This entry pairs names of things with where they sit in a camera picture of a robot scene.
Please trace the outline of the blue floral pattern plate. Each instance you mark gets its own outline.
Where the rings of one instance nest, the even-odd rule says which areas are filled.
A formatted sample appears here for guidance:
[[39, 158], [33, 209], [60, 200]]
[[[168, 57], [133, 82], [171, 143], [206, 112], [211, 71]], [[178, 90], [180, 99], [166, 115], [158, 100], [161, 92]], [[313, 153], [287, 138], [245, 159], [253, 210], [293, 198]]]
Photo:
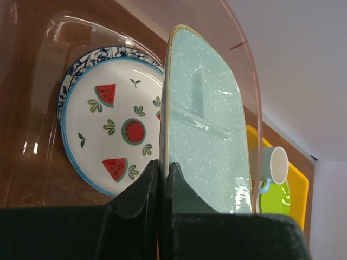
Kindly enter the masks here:
[[136, 50], [131, 47], [125, 46], [106, 46], [94, 49], [84, 54], [78, 58], [67, 70], [65, 76], [63, 77], [57, 95], [57, 121], [58, 124], [61, 122], [63, 105], [65, 103], [68, 92], [74, 82], [89, 68], [95, 66], [96, 64], [110, 60], [110, 59], [119, 59], [119, 58], [132, 58], [135, 60], [141, 60], [158, 69], [162, 74], [164, 73], [163, 66], [155, 60], [153, 57], [144, 53], [143, 51]]

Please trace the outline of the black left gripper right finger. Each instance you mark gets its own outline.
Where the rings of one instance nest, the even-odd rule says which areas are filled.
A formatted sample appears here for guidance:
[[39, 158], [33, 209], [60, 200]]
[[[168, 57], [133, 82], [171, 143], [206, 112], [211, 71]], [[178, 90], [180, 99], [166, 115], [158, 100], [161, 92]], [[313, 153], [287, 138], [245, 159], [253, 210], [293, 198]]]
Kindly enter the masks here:
[[212, 209], [169, 167], [165, 259], [311, 259], [303, 233], [290, 217], [230, 214]]

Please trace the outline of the mint green divided dish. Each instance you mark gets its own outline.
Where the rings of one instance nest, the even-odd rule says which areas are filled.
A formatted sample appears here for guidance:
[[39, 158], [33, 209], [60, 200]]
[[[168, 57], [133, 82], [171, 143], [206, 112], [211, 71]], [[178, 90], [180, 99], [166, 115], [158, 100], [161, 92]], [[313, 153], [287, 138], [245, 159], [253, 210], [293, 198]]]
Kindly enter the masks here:
[[185, 181], [220, 213], [251, 213], [245, 113], [235, 76], [195, 30], [177, 25], [164, 66], [159, 169], [179, 163]]

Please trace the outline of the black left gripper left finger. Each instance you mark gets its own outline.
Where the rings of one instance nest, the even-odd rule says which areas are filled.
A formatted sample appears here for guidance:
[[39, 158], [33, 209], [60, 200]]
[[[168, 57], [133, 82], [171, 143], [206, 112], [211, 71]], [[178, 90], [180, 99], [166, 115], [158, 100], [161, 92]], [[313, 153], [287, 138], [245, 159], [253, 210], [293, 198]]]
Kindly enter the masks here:
[[1, 259], [156, 259], [158, 161], [102, 206], [1, 210]]

